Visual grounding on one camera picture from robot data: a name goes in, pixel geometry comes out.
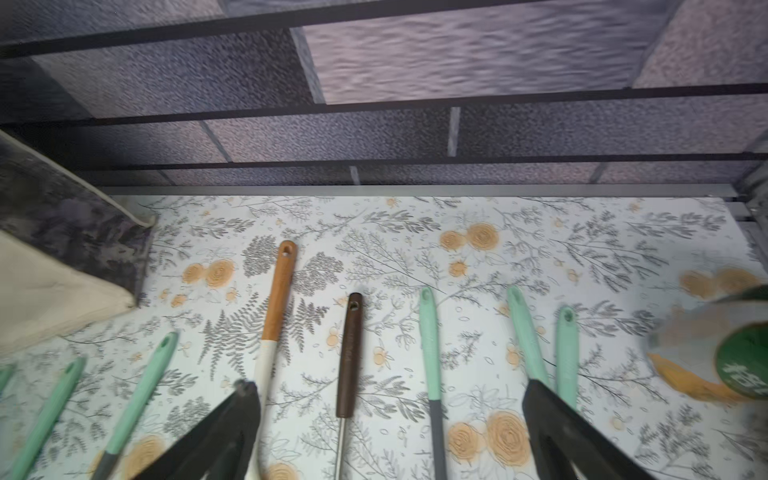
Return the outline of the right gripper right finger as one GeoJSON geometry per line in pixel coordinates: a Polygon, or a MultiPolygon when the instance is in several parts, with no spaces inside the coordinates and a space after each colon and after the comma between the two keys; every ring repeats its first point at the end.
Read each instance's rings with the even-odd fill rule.
{"type": "Polygon", "coordinates": [[[522,405],[541,479],[653,479],[544,383],[531,380],[522,405]]]}

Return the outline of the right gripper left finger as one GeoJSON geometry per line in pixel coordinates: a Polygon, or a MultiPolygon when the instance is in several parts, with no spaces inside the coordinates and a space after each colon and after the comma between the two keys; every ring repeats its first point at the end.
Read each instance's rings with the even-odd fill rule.
{"type": "Polygon", "coordinates": [[[260,421],[258,388],[240,380],[230,396],[137,477],[243,480],[260,421]]]}

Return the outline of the cream turner mint handle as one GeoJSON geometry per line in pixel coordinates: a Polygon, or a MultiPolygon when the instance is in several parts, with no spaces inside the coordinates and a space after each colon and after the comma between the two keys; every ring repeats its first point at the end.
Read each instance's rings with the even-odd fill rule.
{"type": "Polygon", "coordinates": [[[527,376],[549,387],[549,377],[542,357],[538,334],[523,292],[517,286],[507,289],[509,318],[512,322],[518,346],[522,351],[527,376]]]}

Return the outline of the grey spatula mint handle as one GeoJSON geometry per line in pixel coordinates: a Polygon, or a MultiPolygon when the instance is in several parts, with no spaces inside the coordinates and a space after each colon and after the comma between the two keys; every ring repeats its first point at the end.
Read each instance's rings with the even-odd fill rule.
{"type": "Polygon", "coordinates": [[[178,343],[179,334],[165,335],[146,366],[133,394],[123,411],[111,438],[97,464],[91,479],[108,479],[117,465],[119,455],[126,446],[153,392],[165,375],[178,343]]]}

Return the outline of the cream ladle mint handle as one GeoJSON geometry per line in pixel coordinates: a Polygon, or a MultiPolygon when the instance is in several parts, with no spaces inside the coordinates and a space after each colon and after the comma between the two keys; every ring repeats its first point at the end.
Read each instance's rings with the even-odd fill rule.
{"type": "Polygon", "coordinates": [[[579,345],[577,314],[571,307],[563,306],[556,324],[556,391],[574,410],[578,398],[579,345]]]}

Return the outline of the grey spatula dark wood handle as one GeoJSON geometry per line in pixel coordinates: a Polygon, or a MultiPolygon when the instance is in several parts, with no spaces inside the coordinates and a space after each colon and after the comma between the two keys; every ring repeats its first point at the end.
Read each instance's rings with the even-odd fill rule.
{"type": "Polygon", "coordinates": [[[334,479],[343,476],[343,457],[346,442],[346,424],[353,417],[358,391],[363,331],[363,295],[355,292],[348,297],[342,335],[336,417],[339,419],[334,479]]]}

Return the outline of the cream spoon light wood handle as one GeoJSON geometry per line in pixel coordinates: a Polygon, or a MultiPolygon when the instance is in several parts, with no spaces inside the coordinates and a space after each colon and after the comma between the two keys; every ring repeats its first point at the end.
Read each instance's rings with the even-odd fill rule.
{"type": "Polygon", "coordinates": [[[260,423],[249,458],[245,479],[261,478],[258,460],[259,438],[265,422],[264,415],[266,401],[269,394],[274,360],[290,295],[297,253],[298,247],[290,240],[283,241],[278,247],[268,308],[264,317],[263,332],[258,351],[259,355],[254,370],[254,381],[258,389],[260,402],[260,423]]]}

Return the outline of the grey turner mint handle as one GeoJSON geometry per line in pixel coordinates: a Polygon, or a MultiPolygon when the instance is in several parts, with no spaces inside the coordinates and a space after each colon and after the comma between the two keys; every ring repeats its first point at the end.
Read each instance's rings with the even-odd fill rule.
{"type": "Polygon", "coordinates": [[[419,327],[425,365],[435,478],[446,480],[439,326],[434,295],[429,287],[419,294],[419,327]]]}

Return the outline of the green drink can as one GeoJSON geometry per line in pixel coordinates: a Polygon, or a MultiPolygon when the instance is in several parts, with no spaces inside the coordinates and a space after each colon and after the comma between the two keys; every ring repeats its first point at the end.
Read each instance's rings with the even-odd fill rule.
{"type": "Polygon", "coordinates": [[[767,287],[706,303],[650,333],[645,353],[674,390],[705,402],[767,398],[767,287]]]}

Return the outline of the beige canvas tote bag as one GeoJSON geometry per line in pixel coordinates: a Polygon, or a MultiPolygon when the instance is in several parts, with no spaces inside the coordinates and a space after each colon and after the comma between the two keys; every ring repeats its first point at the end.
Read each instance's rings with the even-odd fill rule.
{"type": "Polygon", "coordinates": [[[156,220],[1,136],[1,352],[134,310],[156,220]]]}

